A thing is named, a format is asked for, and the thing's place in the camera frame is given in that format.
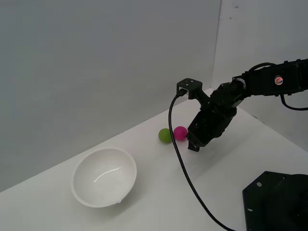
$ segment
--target green ball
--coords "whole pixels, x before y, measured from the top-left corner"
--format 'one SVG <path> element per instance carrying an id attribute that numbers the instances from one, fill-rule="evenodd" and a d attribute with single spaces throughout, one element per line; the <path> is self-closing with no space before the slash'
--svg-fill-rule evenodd
<path id="1" fill-rule="evenodd" d="M 171 143 L 172 141 L 170 131 L 167 128 L 163 128 L 159 131 L 158 138 L 163 143 Z"/>

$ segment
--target black cable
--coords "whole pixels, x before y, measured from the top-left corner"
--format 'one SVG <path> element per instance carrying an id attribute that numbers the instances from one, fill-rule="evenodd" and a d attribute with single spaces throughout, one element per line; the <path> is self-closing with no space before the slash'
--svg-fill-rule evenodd
<path id="1" fill-rule="evenodd" d="M 204 202 L 202 201 L 201 197 L 199 196 L 198 192 L 196 191 L 196 189 L 194 188 L 194 185 L 191 181 L 191 179 L 189 178 L 188 176 L 188 173 L 186 171 L 186 168 L 185 168 L 185 165 L 184 165 L 184 162 L 182 160 L 182 157 L 180 155 L 180 152 L 179 152 L 179 149 L 178 149 L 178 146 L 177 146 L 177 143 L 174 139 L 174 134 L 173 134 L 173 129 L 172 129 L 172 124 L 171 124 L 171 115 L 172 115 L 172 108 L 174 106 L 174 102 L 177 100 L 178 97 L 180 97 L 182 95 L 176 95 L 174 97 L 174 99 L 172 100 L 171 102 L 171 105 L 170 105 L 170 108 L 169 108 L 169 115 L 168 115 L 168 122 L 169 122 L 169 130 L 170 130 L 170 134 L 171 134 L 171 139 L 172 139 L 172 143 L 173 143 L 173 146 L 174 146 L 174 149 L 175 149 L 175 152 L 177 153 L 177 156 L 178 156 L 178 159 L 179 159 L 179 162 L 180 162 L 180 165 L 182 167 L 182 170 L 183 170 L 183 173 L 186 177 L 186 180 L 189 184 L 189 186 L 191 187 L 194 195 L 197 197 L 198 201 L 200 202 L 200 204 L 202 205 L 202 207 L 204 208 L 204 210 L 207 212 L 207 214 L 212 218 L 213 221 L 215 221 L 220 227 L 224 228 L 225 230 L 227 231 L 235 231 L 233 229 L 230 229 L 228 228 L 227 226 L 225 226 L 224 224 L 222 224 L 219 220 L 217 220 L 213 214 L 210 212 L 210 210 L 208 210 L 208 208 L 206 207 L 206 205 L 204 204 Z"/>
<path id="2" fill-rule="evenodd" d="M 273 63 L 261 63 L 261 64 L 258 64 L 258 65 L 255 65 L 253 66 L 252 68 L 249 69 L 248 72 L 252 72 L 252 71 L 255 71 L 261 67 L 264 67 L 264 66 L 275 66 L 276 64 L 273 64 Z"/>
<path id="3" fill-rule="evenodd" d="M 289 109 L 291 109 L 291 110 L 295 110 L 295 111 L 308 111 L 308 107 L 296 108 L 296 107 L 291 107 L 291 106 L 287 105 L 287 103 L 285 102 L 285 99 L 284 99 L 284 95 L 280 95 L 280 98 L 281 98 L 282 104 L 283 104 L 285 107 L 287 107 L 287 108 L 289 108 Z"/>
<path id="4" fill-rule="evenodd" d="M 261 63 L 261 64 L 258 64 L 258 65 L 255 65 L 253 66 L 252 68 L 249 69 L 248 72 L 252 72 L 252 71 L 255 71 L 261 67 L 264 67 L 264 66 L 275 66 L 276 64 L 273 64 L 273 63 Z M 285 99 L 284 99 L 284 95 L 280 95 L 280 98 L 281 98 L 281 103 L 291 109 L 291 110 L 295 110 L 295 111 L 308 111 L 308 107 L 303 107 L 303 108 L 296 108 L 296 107 L 291 107 L 289 105 L 287 105 L 287 103 L 285 102 Z"/>

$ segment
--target magenta ball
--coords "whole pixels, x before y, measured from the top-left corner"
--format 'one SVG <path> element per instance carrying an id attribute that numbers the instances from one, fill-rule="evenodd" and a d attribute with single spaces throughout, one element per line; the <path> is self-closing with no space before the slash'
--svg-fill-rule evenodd
<path id="1" fill-rule="evenodd" d="M 187 129 L 182 126 L 178 126 L 174 129 L 173 134 L 174 138 L 178 141 L 184 141 L 187 135 Z"/>

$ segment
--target gray wall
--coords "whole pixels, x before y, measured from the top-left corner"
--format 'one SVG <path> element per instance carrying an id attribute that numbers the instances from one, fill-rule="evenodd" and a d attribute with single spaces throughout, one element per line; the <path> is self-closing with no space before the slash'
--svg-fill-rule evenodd
<path id="1" fill-rule="evenodd" d="M 223 0 L 212 87 L 262 62 L 308 58 L 307 9 L 307 0 Z M 294 107 L 307 107 L 307 99 L 308 91 L 286 96 Z M 240 107 L 308 151 L 308 112 L 291 111 L 274 96 Z"/>
<path id="2" fill-rule="evenodd" d="M 209 87 L 219 7 L 1 0 L 0 191 L 166 110 L 185 77 Z"/>

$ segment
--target white table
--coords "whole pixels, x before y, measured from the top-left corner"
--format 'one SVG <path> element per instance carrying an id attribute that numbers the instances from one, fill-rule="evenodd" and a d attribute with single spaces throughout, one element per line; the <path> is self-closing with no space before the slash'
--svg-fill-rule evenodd
<path id="1" fill-rule="evenodd" d="M 173 127 L 188 126 L 198 110 L 197 101 L 177 105 Z M 189 188 L 173 145 L 158 140 L 161 128 L 167 128 L 167 111 L 3 191 L 1 230 L 221 231 Z M 73 197 L 70 179 L 81 158 L 106 146 L 135 158 L 137 180 L 122 203 L 88 208 Z M 187 150 L 187 141 L 179 149 L 204 202 L 237 231 L 245 230 L 242 190 L 255 178 L 265 170 L 308 174 L 307 152 L 241 109 L 226 132 L 199 153 Z"/>

